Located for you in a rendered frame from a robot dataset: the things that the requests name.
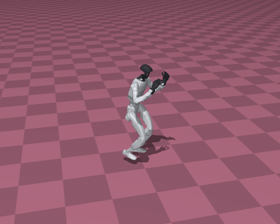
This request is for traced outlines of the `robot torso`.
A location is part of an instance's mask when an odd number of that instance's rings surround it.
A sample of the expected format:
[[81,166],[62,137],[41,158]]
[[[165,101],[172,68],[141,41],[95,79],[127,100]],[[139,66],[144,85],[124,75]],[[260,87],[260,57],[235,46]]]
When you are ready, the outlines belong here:
[[[147,87],[147,83],[148,83],[148,79],[145,79],[144,82],[142,82],[141,80],[143,79],[137,79],[135,78],[133,80],[133,82],[138,82],[139,84],[139,89],[138,89],[138,97],[142,96],[142,94],[144,93],[146,87]],[[132,82],[132,83],[133,83]],[[130,87],[129,89],[129,92],[128,92],[128,96],[127,96],[127,99],[130,100],[130,103],[129,105],[127,106],[127,112],[130,110],[132,112],[134,112],[135,114],[138,112],[138,109],[139,109],[139,105],[136,105],[134,102],[133,102],[133,93],[132,93],[132,89]]]

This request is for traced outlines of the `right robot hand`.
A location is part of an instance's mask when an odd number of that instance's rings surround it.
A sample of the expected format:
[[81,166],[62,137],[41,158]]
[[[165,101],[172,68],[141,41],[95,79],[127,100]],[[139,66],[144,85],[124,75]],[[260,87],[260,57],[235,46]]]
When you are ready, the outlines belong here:
[[160,84],[162,84],[163,82],[162,82],[162,80],[161,79],[157,79],[157,80],[155,80],[154,82],[153,82],[153,85],[152,85],[152,88],[150,88],[151,90],[153,90],[152,91],[152,95],[153,95],[153,93],[155,92],[155,89],[156,88],[158,88],[158,86],[160,85]]

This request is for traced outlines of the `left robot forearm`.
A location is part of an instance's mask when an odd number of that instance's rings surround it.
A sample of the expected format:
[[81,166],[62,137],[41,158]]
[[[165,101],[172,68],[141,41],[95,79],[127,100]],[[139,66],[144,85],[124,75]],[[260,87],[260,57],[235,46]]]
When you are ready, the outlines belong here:
[[158,88],[156,88],[157,91],[160,91],[161,89],[165,88],[164,83],[160,84]]

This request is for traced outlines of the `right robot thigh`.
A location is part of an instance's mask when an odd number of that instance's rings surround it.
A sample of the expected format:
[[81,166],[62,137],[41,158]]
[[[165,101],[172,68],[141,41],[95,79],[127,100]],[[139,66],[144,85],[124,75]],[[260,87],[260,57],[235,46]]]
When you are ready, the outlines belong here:
[[141,137],[144,140],[144,142],[143,142],[143,144],[144,144],[147,141],[146,133],[145,133],[144,127],[142,125],[142,122],[140,121],[138,116],[134,112],[129,110],[127,112],[125,118],[127,121],[132,121],[132,126],[134,127],[136,132],[140,135],[139,137]]

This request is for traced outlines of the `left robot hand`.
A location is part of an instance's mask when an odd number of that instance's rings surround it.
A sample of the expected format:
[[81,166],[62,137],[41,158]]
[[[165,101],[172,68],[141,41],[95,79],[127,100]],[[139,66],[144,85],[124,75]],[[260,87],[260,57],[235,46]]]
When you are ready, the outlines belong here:
[[[163,75],[163,72],[162,72],[162,75]],[[164,75],[163,75],[163,83],[164,83],[164,86],[166,85],[166,82],[168,81],[170,75],[168,75],[167,72],[164,71]]]

